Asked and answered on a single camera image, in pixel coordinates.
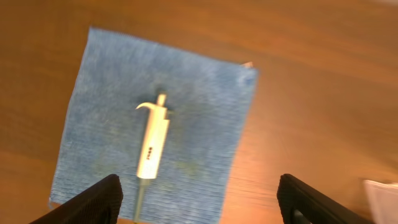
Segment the long-neck lighter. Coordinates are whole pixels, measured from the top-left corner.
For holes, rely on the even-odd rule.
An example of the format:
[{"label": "long-neck lighter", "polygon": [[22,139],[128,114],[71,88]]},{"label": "long-neck lighter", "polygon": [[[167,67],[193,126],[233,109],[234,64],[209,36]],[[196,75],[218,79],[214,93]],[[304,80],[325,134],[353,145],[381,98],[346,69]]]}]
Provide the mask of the long-neck lighter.
[{"label": "long-neck lighter", "polygon": [[162,157],[163,145],[170,123],[170,120],[167,119],[167,108],[164,107],[165,101],[166,94],[161,93],[157,97],[156,104],[148,102],[141,103],[136,108],[149,108],[150,113],[137,169],[139,191],[136,200],[136,211],[134,213],[135,222],[139,222],[145,189],[150,185],[151,180],[156,178],[160,158]]}]

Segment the brown tabletop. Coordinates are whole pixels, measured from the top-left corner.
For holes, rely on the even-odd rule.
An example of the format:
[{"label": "brown tabletop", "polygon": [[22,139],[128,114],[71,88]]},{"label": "brown tabletop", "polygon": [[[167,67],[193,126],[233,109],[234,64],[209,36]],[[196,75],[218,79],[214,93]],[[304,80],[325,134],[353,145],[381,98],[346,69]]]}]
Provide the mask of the brown tabletop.
[{"label": "brown tabletop", "polygon": [[261,71],[221,223],[282,223],[283,173],[370,218],[362,180],[398,181],[394,2],[2,0],[0,223],[49,211],[89,26]]}]

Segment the cloth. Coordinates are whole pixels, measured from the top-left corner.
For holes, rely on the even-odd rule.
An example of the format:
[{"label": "cloth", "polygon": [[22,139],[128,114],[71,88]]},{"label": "cloth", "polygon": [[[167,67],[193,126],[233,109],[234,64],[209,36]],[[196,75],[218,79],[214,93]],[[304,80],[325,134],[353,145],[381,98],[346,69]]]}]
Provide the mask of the cloth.
[{"label": "cloth", "polygon": [[91,28],[63,131],[50,201],[64,203],[108,174],[120,176],[119,216],[132,219],[149,110],[166,91],[174,114],[141,218],[218,223],[257,70]]}]

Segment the wood grain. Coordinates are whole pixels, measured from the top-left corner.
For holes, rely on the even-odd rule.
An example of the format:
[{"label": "wood grain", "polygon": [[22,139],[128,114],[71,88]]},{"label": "wood grain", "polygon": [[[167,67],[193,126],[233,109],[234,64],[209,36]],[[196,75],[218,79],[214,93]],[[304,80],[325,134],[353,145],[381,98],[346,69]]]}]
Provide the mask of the wood grain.
[{"label": "wood grain", "polygon": [[0,16],[0,223],[49,211],[89,26],[261,71],[221,223],[282,223],[275,193],[283,173],[366,218],[362,180],[398,181],[397,6],[1,0]]}]

